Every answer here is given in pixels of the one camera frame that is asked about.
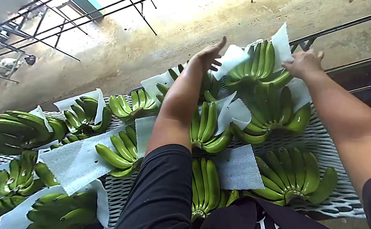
finger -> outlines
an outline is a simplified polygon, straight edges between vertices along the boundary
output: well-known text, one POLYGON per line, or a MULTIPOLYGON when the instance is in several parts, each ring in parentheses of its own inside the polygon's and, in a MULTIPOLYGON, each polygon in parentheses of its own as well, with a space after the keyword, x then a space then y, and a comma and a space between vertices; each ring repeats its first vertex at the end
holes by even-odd
POLYGON ((216 67, 214 67, 212 65, 211 65, 211 67, 209 69, 213 70, 214 72, 217 72, 218 71, 218 68, 216 68, 216 67))
POLYGON ((222 63, 218 62, 217 60, 213 60, 212 62, 214 65, 222 66, 222 63))

banana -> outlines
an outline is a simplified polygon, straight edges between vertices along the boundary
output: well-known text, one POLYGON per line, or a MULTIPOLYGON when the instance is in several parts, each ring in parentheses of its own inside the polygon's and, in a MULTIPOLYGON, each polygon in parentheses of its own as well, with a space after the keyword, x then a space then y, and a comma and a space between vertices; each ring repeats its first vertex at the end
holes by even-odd
POLYGON ((126 113, 130 114, 130 113, 132 112, 132 109, 131 109, 131 107, 129 106, 128 102, 126 102, 125 97, 123 97, 123 95, 118 95, 118 96, 117 96, 117 99, 118 99, 118 102, 119 102, 120 106, 122 107, 122 109, 123 109, 126 113))
POLYGON ((48 169, 47 165, 44 164, 43 162, 39 162, 39 163, 35 164, 34 170, 35 170, 37 176, 43 182, 43 184, 46 185, 47 187, 51 187, 51 186, 60 184, 56 181, 56 179, 54 178, 53 173, 50 171, 50 169, 48 169))
POLYGON ((255 48, 254 58, 253 58, 252 67, 251 67, 251 75, 250 75, 253 78, 256 77, 257 68, 259 66, 260 48, 261 48, 261 46, 262 46, 262 44, 259 43, 259 44, 256 45, 256 48, 255 48))
POLYGON ((132 174, 133 170, 134 170, 135 167, 131 166, 129 169, 125 169, 125 170, 122 170, 122 169, 114 169, 112 171, 110 171, 108 174, 113 176, 113 177, 117 177, 117 178, 124 178, 124 177, 128 177, 132 174))
POLYGON ((215 102, 215 101, 217 101, 217 99, 214 98, 214 96, 211 94, 211 92, 209 92, 207 90, 204 91, 204 98, 208 102, 215 102))
POLYGON ((199 206, 197 184, 195 183, 194 176, 191 176, 191 188, 192 188, 192 203, 197 208, 199 206))
POLYGON ((132 140, 134 145, 137 145, 137 140, 136 140, 136 132, 132 127, 127 126, 125 127, 126 133, 128 134, 129 138, 132 140))
POLYGON ((284 86, 280 94, 280 119, 279 124, 285 125, 289 123, 293 113, 293 104, 291 100, 291 92, 288 86, 284 86))
POLYGON ((281 166, 279 159, 276 157, 276 155, 268 150, 265 153, 266 159, 270 164, 270 168, 273 169, 273 171, 276 172, 276 174, 280 177, 280 179, 283 181, 283 184, 286 186, 288 190, 291 190, 290 182, 288 181, 287 174, 284 171, 283 167, 281 166))
POLYGON ((234 202, 238 198, 239 198, 239 191, 238 190, 232 190, 231 193, 229 194, 229 198, 228 198, 227 204, 225 206, 228 207, 229 205, 232 204, 232 202, 234 202))
POLYGON ((266 62, 266 49, 267 49, 267 40, 265 40, 262 43, 262 46, 260 48, 259 63, 257 65, 257 72, 255 75, 255 78, 259 78, 263 74, 264 65, 266 62))
POLYGON ((71 113, 71 111, 65 110, 64 115, 67 118, 67 122, 70 123, 72 127, 76 129, 80 128, 82 123, 80 122, 80 120, 78 120, 78 118, 73 113, 71 113))
POLYGON ((20 172, 20 161, 18 159, 13 159, 9 163, 9 180, 7 184, 9 189, 13 190, 17 186, 17 180, 20 172))
POLYGON ((311 105, 307 103, 294 114, 293 120, 285 128, 296 134, 300 134, 307 127, 310 117, 311 105))
POLYGON ((327 168, 325 170, 323 179, 318 185, 317 189, 307 195, 307 198, 313 204, 319 204, 323 200, 327 199, 329 195, 334 191, 338 183, 338 174, 334 168, 327 168))
POLYGON ((112 112, 108 107, 104 107, 102 110, 102 121, 101 123, 92 126, 92 130, 96 133, 105 132, 112 120, 112 112))
POLYGON ((97 212, 88 208, 78 208, 68 212, 60 218, 61 224, 75 225, 75 224, 91 224, 95 221, 97 212))
POLYGON ((296 189, 296 175, 294 173, 293 164, 290 159, 290 155, 285 148, 280 148, 278 152, 281 166, 287 174, 288 181, 291 189, 296 189))
POLYGON ((213 161, 208 160, 207 162, 207 178, 208 178, 208 188, 209 188, 209 201, 208 206, 205 208, 204 212, 208 213, 215 209, 221 198, 221 189, 219 186, 218 173, 213 161))
POLYGON ((156 84, 156 87, 158 88, 158 90, 163 94, 163 96, 166 96, 167 92, 168 92, 168 87, 162 85, 162 84, 156 84))
POLYGON ((146 94, 144 93, 144 90, 139 89, 137 91, 137 95, 139 96, 139 107, 145 108, 146 106, 146 94))
POLYGON ((135 111, 140 107, 139 96, 137 95, 136 91, 131 92, 131 98, 132 98, 132 110, 135 111))
POLYGON ((217 121, 218 116, 216 112, 216 104, 215 102, 211 102, 208 109, 207 127, 201 137, 201 143, 207 142, 213 136, 216 131, 217 121))
POLYGON ((95 146, 97 153, 105 159, 109 164, 119 168, 119 169, 127 169, 132 166, 133 163, 128 162, 127 160, 123 159, 119 155, 117 155, 114 151, 110 150, 104 145, 97 144, 95 146))
POLYGON ((175 71, 173 71, 171 68, 168 69, 168 73, 170 74, 171 78, 176 81, 177 80, 177 77, 178 75, 176 74, 175 71))
POLYGON ((198 140, 199 127, 200 127, 200 112, 198 110, 198 106, 196 106, 191 121, 191 135, 192 135, 191 139, 193 141, 198 140))
POLYGON ((275 57, 276 54, 274 52, 273 44, 272 42, 269 42, 266 46, 264 70, 262 75, 260 76, 261 81, 265 81, 273 73, 275 57))
POLYGON ((199 205, 196 206, 196 208, 202 209, 204 205, 205 187, 204 187, 203 172, 201 170, 201 164, 199 161, 197 161, 197 159, 193 159, 192 161, 192 173, 194 175, 194 181, 196 184, 198 202, 199 202, 199 205))
POLYGON ((208 184, 208 173, 207 173, 207 160, 203 157, 201 159, 201 171, 203 173, 203 180, 204 180, 204 205, 203 209, 205 209, 208 206, 209 203, 209 184, 208 184))
POLYGON ((313 153, 303 153, 303 159, 305 163, 305 182, 301 193, 307 195, 318 188, 320 184, 320 169, 313 153))
POLYGON ((264 189, 256 189, 256 190, 252 190, 252 192, 268 200, 283 200, 284 199, 284 195, 276 191, 273 191, 270 188, 267 188, 266 186, 264 187, 264 189))
POLYGON ((204 131, 207 127, 208 110, 209 110, 208 103, 203 102, 203 105, 201 106, 201 122, 200 122, 200 127, 198 129, 198 136, 197 136, 198 141, 201 141, 204 131))
POLYGON ((297 148, 289 149, 294 174, 296 175, 296 190, 301 191, 305 181, 305 165, 303 156, 297 148))
POLYGON ((10 193, 10 188, 8 185, 9 173, 6 170, 0 170, 0 195, 6 196, 10 193))
POLYGON ((229 146, 233 137, 231 127, 227 127, 218 139, 212 143, 203 144, 202 148, 212 154, 221 152, 229 146))

paper sheet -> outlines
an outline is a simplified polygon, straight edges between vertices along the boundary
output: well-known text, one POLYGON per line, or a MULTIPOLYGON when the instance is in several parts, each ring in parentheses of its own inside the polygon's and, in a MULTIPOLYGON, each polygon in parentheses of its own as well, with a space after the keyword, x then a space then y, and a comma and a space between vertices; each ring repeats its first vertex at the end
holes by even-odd
POLYGON ((218 171, 221 189, 264 189, 251 145, 226 149, 211 160, 218 171))
POLYGON ((88 97, 91 97, 91 98, 96 99, 98 101, 97 115, 95 116, 95 124, 100 123, 102 121, 103 108, 106 107, 107 104, 106 104, 106 102, 103 98, 104 95, 103 95, 101 89, 99 89, 99 88, 97 88, 95 91, 87 92, 87 93, 84 93, 84 94, 81 94, 81 95, 78 95, 78 96, 74 96, 74 97, 71 97, 71 98, 68 98, 68 99, 65 99, 65 100, 61 100, 61 101, 55 102, 53 104, 59 109, 59 111, 69 110, 73 114, 75 114, 75 112, 71 109, 71 105, 79 106, 75 102, 75 100, 79 99, 81 96, 88 96, 88 97))
MULTIPOLYGON (((95 190, 97 192, 97 218, 102 226, 108 228, 109 208, 106 190, 102 186, 101 181, 94 180, 90 184, 77 191, 82 192, 88 190, 95 190)), ((45 188, 36 192, 25 201, 23 201, 21 204, 16 206, 12 211, 0 217, 0 229, 26 229, 29 224, 32 223, 26 217, 27 212, 33 209, 31 206, 37 199, 50 193, 64 194, 66 192, 63 190, 61 185, 52 186, 50 188, 45 188)))
POLYGON ((68 195, 107 174, 114 167, 96 151, 95 145, 103 144, 115 151, 109 137, 125 131, 124 126, 106 133, 75 141, 40 155, 68 195))

black shirt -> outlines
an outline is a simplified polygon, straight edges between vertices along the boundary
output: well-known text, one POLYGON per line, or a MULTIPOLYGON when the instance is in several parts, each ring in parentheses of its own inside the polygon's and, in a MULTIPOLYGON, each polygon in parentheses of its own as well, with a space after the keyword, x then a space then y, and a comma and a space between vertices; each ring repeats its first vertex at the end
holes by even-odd
MULTIPOLYGON (((116 229, 191 228, 192 160, 178 144, 164 145, 144 159, 116 229)), ((371 228, 371 179, 363 188, 364 210, 371 228)), ((214 210, 203 222, 210 228, 320 228, 326 227, 295 212, 261 199, 242 197, 231 206, 214 210)))

